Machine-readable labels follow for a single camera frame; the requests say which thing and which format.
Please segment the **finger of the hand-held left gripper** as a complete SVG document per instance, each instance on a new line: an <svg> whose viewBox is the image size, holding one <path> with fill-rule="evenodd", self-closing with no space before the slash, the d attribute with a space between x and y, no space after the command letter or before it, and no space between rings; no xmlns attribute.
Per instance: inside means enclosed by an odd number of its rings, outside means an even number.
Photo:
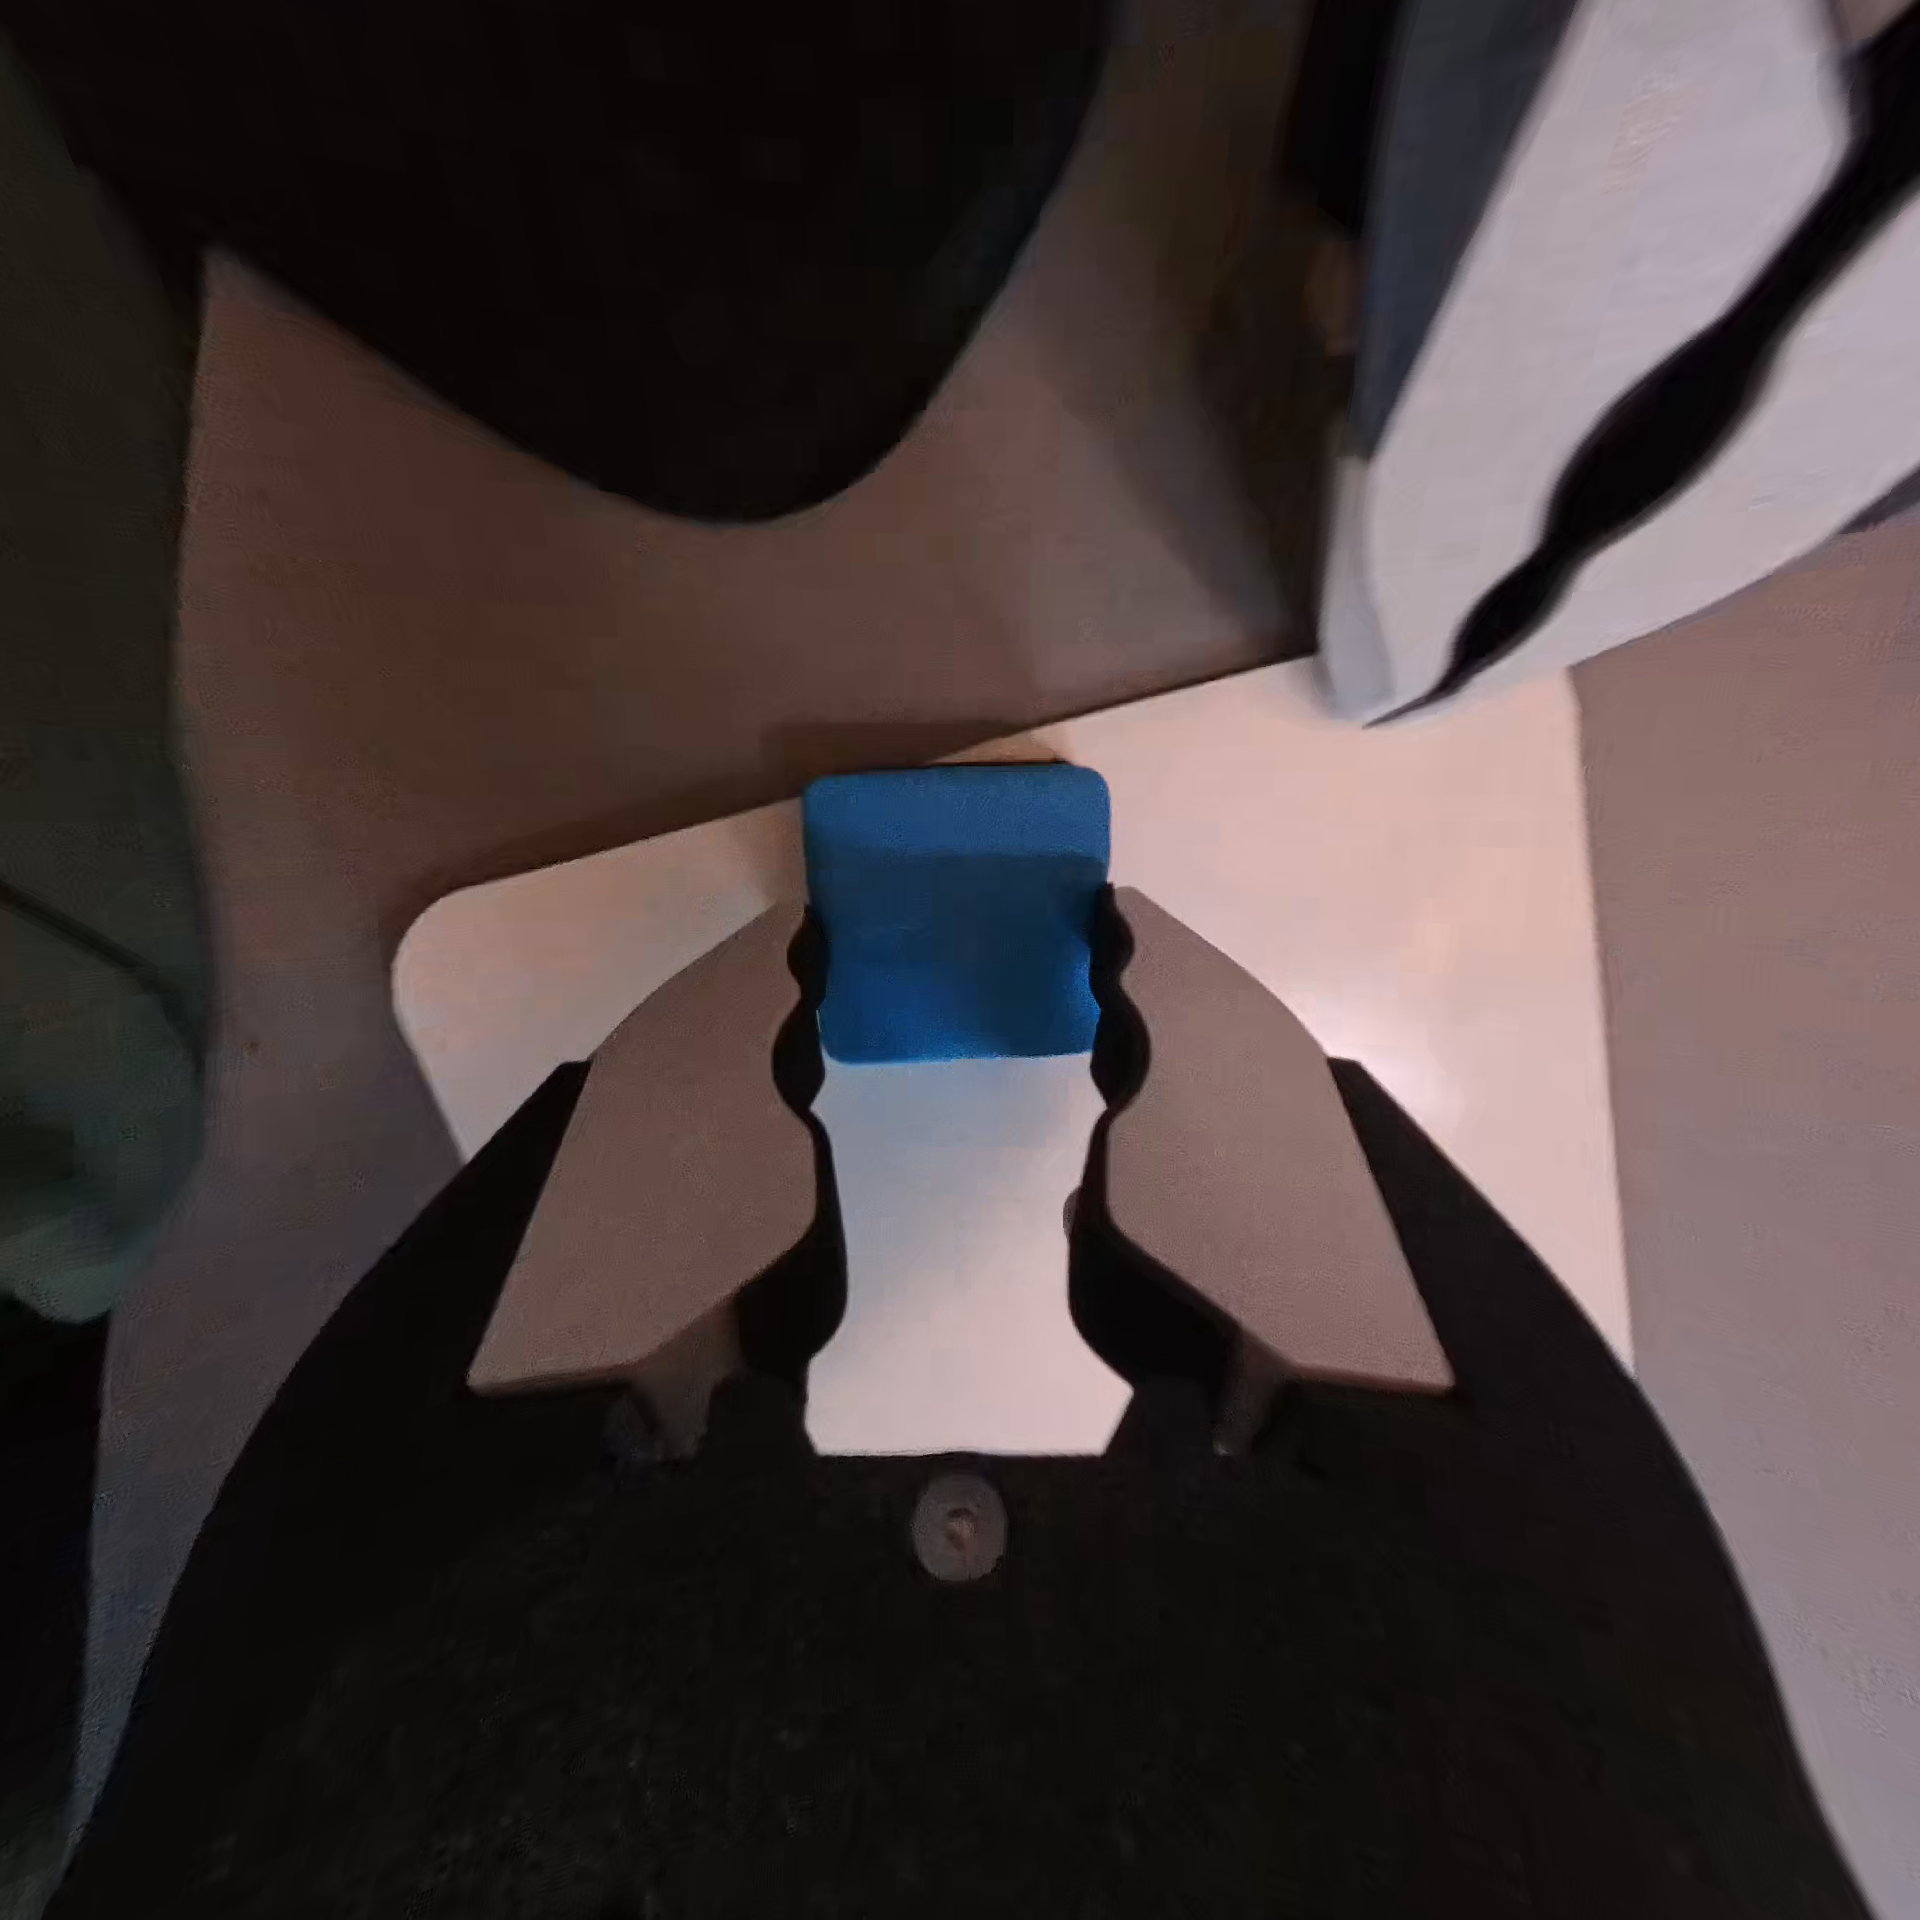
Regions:
<svg viewBox="0 0 1920 1920"><path fill-rule="evenodd" d="M1659 634L1804 559L1918 466L1918 215L1899 210L1783 339L1724 451L1487 672L1510 688Z"/></svg>
<svg viewBox="0 0 1920 1920"><path fill-rule="evenodd" d="M1404 4L1316 618L1334 713L1426 696L1598 419L1743 292L1847 138L1832 4Z"/></svg>

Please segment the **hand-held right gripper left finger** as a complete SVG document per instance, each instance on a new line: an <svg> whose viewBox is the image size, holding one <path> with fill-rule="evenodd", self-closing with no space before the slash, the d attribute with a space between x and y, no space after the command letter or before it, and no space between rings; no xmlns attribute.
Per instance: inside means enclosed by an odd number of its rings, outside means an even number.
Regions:
<svg viewBox="0 0 1920 1920"><path fill-rule="evenodd" d="M633 1393L667 1456L746 1360L736 1301L822 1210L812 1096L778 1043L806 1017L806 911L767 911L639 1002L588 1064L471 1355L481 1399Z"/></svg>

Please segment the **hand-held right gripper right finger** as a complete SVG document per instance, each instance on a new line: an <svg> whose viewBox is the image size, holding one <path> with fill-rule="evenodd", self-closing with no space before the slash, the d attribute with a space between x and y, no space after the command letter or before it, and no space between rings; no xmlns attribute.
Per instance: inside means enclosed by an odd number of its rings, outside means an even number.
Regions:
<svg viewBox="0 0 1920 1920"><path fill-rule="evenodd" d="M1241 1456L1298 1387L1418 1404L1457 1372L1307 1027L1148 893L1103 893L1100 1113L1072 1193L1072 1323L1170 1424Z"/></svg>

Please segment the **white whiteboard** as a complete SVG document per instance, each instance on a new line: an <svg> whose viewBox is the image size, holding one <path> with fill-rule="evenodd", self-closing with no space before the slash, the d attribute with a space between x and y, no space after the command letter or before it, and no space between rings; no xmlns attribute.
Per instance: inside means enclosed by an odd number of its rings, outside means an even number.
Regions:
<svg viewBox="0 0 1920 1920"><path fill-rule="evenodd" d="M1634 1364L1577 706L1534 682L1344 727L1275 666L996 741L1112 789L1112 876L1363 1065ZM467 887L401 937L401 1033L471 1156L706 948L806 893L800 802ZM1075 1332L1083 1058L830 1065L848 1320L812 1367L836 1455L1090 1455L1122 1381Z"/></svg>

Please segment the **blue whiteboard eraser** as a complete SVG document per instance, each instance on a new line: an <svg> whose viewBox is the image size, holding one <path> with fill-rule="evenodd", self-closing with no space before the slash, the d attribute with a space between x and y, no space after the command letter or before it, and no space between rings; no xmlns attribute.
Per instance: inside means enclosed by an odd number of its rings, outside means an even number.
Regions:
<svg viewBox="0 0 1920 1920"><path fill-rule="evenodd" d="M800 802L840 1065L1083 1057L1113 802L1070 761L835 775Z"/></svg>

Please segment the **black textured wrist pad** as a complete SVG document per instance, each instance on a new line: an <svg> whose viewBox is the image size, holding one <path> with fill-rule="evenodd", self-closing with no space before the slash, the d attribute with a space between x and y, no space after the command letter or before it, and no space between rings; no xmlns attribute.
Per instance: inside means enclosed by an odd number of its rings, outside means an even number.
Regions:
<svg viewBox="0 0 1920 1920"><path fill-rule="evenodd" d="M1112 4L10 3L177 283L246 260L649 512L812 509L924 417L1088 122Z"/></svg>

